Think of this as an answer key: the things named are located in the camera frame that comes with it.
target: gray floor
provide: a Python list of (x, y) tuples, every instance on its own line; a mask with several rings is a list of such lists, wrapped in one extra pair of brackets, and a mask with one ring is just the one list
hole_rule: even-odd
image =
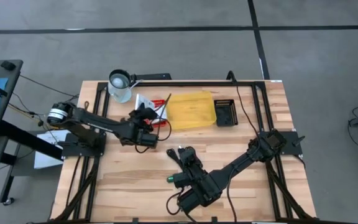
[[(261, 26), (358, 25), (358, 1), (256, 0)], [(0, 0), (0, 29), (157, 26), (249, 26), (245, 0)], [(358, 222), (358, 147), (347, 135), (358, 106), (358, 30), (261, 32), (272, 79), (284, 81), (303, 141), (317, 214)], [(0, 35), (0, 59), (24, 61), (22, 74), (77, 94), (83, 80), (105, 80), (114, 68), (170, 72), (174, 79), (261, 79), (252, 31), (121, 34)], [(19, 79), (28, 108), (47, 112), (68, 97)], [(12, 103), (19, 104), (16, 98)], [(34, 122), (8, 110), (7, 121), (27, 130)], [(358, 129), (352, 130), (358, 140)], [(0, 171), (0, 191), (7, 170)], [(0, 223), (45, 221), (59, 168), (14, 181), (13, 205), (0, 204)]]

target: wooden table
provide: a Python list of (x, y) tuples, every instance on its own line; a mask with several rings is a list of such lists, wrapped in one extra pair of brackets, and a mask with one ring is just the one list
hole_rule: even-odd
[[(93, 108), (97, 84), (97, 81), (83, 82), (78, 101), (79, 107), (84, 107), (84, 102), (89, 101), (89, 108)], [(293, 123), (283, 83), (266, 81), (266, 87), (275, 128), (279, 131), (292, 130)], [(121, 146), (114, 135), (108, 134), (106, 151), (99, 166), (92, 222), (131, 222), (133, 217), (138, 217), (140, 222), (188, 220), (182, 212), (171, 216), (165, 209), (169, 196), (178, 192), (173, 184), (167, 183), (166, 178), (180, 171), (165, 151), (170, 148), (177, 149), (179, 145), (193, 146), (207, 171), (221, 169), (246, 151), (247, 143), (255, 138), (255, 133), (242, 112), (236, 89), (232, 86), (135, 87), (132, 89), (132, 99), (127, 103), (116, 103), (110, 98), (108, 118), (119, 120), (122, 117), (128, 117), (128, 112), (134, 109), (134, 98), (137, 93), (154, 100), (165, 99), (169, 93), (196, 91), (210, 91), (215, 100), (234, 99), (239, 125), (218, 128), (213, 124), (204, 128), (173, 131), (167, 141), (159, 142), (155, 150), (149, 150), (144, 154), (135, 152), (133, 146)], [(251, 87), (239, 87), (239, 91), (244, 108), (254, 126), (257, 127)], [(258, 95), (261, 110), (264, 111), (262, 94)], [(100, 103), (99, 114), (101, 114), (102, 107), (103, 103)], [(262, 113), (262, 115), (265, 127), (267, 127), (265, 114)], [(167, 134), (168, 128), (162, 128), (160, 133), (162, 138)], [(59, 215), (65, 208), (76, 160), (76, 157), (65, 159), (51, 218)], [(282, 156), (282, 162), (289, 191), (307, 213), (315, 216), (303, 164), (294, 156)], [(82, 160), (78, 166), (71, 198), (78, 188), (81, 163)], [(274, 220), (265, 164), (254, 163), (233, 178), (230, 192), (239, 221)], [(282, 195), (278, 189), (277, 192), (281, 214), (284, 217)], [(87, 195), (88, 193), (85, 192), (81, 203), (80, 218), (85, 215)], [(175, 202), (176, 200), (171, 200), (170, 203), (173, 211), (177, 209)], [(206, 208), (197, 207), (190, 215), (200, 222), (210, 222), (213, 216), (217, 217), (220, 222), (233, 221), (226, 191), (219, 200)]]

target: caster wheel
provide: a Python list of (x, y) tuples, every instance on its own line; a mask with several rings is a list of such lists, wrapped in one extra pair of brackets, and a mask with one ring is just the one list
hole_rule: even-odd
[(13, 202), (15, 202), (14, 198), (8, 198), (6, 202), (2, 203), (5, 206), (11, 205)]

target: black stripe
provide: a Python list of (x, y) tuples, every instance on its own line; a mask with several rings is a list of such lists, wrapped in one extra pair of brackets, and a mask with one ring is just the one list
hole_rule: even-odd
[(259, 60), (260, 60), (261, 66), (262, 66), (263, 78), (265, 80), (269, 80), (270, 74), (269, 74), (269, 70), (267, 68), (264, 45), (262, 43), (262, 38), (260, 37), (258, 20), (256, 17), (255, 6), (254, 6), (253, 0), (248, 0), (248, 6), (249, 6), (249, 12), (251, 15), (251, 20), (252, 20), (252, 27), (254, 28), (254, 35), (255, 35), (255, 41), (256, 41), (256, 47), (258, 50)]
[(358, 30), (354, 26), (261, 26), (259, 30)]
[(134, 27), (134, 28), (90, 28), (90, 29), (36, 29), (0, 30), (0, 34), (84, 34), (119, 32), (178, 32), (178, 31), (242, 31), (253, 30), (251, 26), (194, 26), (194, 27)]

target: yellow container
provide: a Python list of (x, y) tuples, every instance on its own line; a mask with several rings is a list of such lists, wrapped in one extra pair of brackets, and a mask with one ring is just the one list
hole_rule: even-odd
[(213, 124), (216, 114), (211, 92), (172, 95), (167, 105), (167, 116), (173, 130)]

